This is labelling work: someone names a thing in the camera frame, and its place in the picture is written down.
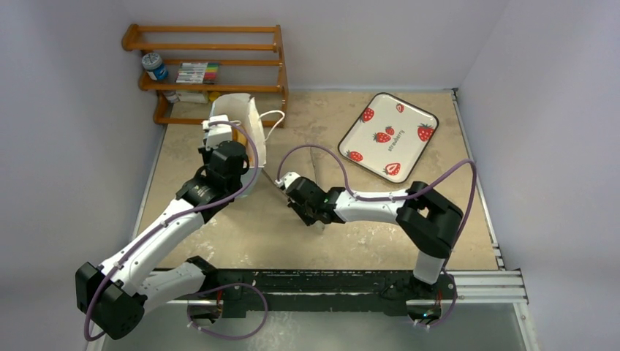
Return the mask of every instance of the robotic arm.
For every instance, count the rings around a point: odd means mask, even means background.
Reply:
[[[218,287],[222,282],[251,282],[268,296],[270,309],[275,310],[376,311],[408,314],[414,320],[428,318],[428,306],[420,309],[406,301],[432,301],[439,289],[450,297],[448,278],[440,276],[440,271],[457,239],[463,214],[434,190],[415,199],[393,199],[425,188],[426,184],[419,181],[397,192],[356,194],[388,199],[371,202],[356,199],[344,188],[324,192],[294,172],[276,182],[288,196],[288,206],[306,225],[362,220],[399,225],[420,249],[413,275],[411,271],[218,270],[200,257],[151,275],[161,259],[184,238],[230,203],[221,200],[243,186],[241,176],[249,170],[245,146],[232,141],[230,126],[208,125],[227,120],[226,116],[216,116],[203,123],[205,139],[199,152],[204,165],[181,187],[162,215],[119,253],[98,266],[85,263],[77,270],[77,307],[109,337],[120,339],[127,335],[145,313],[163,303]],[[209,209],[192,211],[215,203],[218,205]],[[426,216],[420,213],[425,208]],[[185,214],[170,220],[179,212]],[[152,233],[158,226],[161,228]],[[121,265],[121,258],[130,252]],[[95,298],[98,289],[102,290]],[[224,299],[229,317],[242,317],[246,310],[262,308],[260,300],[246,296],[244,289],[227,291]],[[435,305],[432,308],[433,318],[439,318],[440,307],[439,311]]]
[[[411,200],[362,201],[342,187],[324,192],[316,183],[295,172],[286,173],[277,185],[286,192],[288,206],[306,225],[316,221],[323,224],[371,221],[399,225],[420,250],[413,276],[426,284],[437,282],[463,219],[461,209],[434,189]],[[410,188],[397,192],[357,192],[356,197],[393,199],[419,192],[427,185],[415,181]],[[421,214],[424,209],[428,209],[426,216]]]

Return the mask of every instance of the white connector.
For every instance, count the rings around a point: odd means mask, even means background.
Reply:
[[[208,121],[203,121],[203,130],[205,131],[205,148],[211,150],[216,148],[220,143],[233,139],[233,128],[224,124],[210,126],[209,123],[217,121],[228,122],[227,115],[213,116]]]

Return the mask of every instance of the yellow object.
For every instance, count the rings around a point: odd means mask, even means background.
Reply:
[[[209,101],[213,102],[213,101],[215,101],[215,99],[217,99],[221,95],[222,95],[222,93],[220,93],[219,91],[212,91],[212,92],[209,93]]]

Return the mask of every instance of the bottle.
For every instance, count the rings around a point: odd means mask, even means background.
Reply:
[[[142,57],[142,67],[146,69],[146,73],[152,80],[167,81],[168,69],[164,60],[158,53],[147,53]],[[166,97],[166,100],[170,103],[179,102],[178,95],[174,90],[164,90],[162,94]]]

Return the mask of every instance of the strawberry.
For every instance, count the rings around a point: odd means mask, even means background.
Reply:
[[[362,121],[362,123],[366,123],[370,121],[373,117],[374,117],[374,110],[368,107],[364,110],[364,113],[362,113],[362,116],[360,117],[360,121]]]
[[[401,164],[398,162],[394,162],[394,163],[387,164],[385,166],[385,169],[383,170],[383,173],[387,174],[388,176],[395,176],[400,171],[401,171]]]
[[[347,151],[347,157],[355,162],[361,162],[364,159],[362,154],[357,151]]]
[[[392,137],[383,132],[378,132],[372,135],[372,140],[378,143],[387,143],[388,141],[392,140]]]
[[[428,124],[421,124],[417,126],[417,136],[422,141],[428,141],[428,139],[431,138],[434,132],[435,129]]]

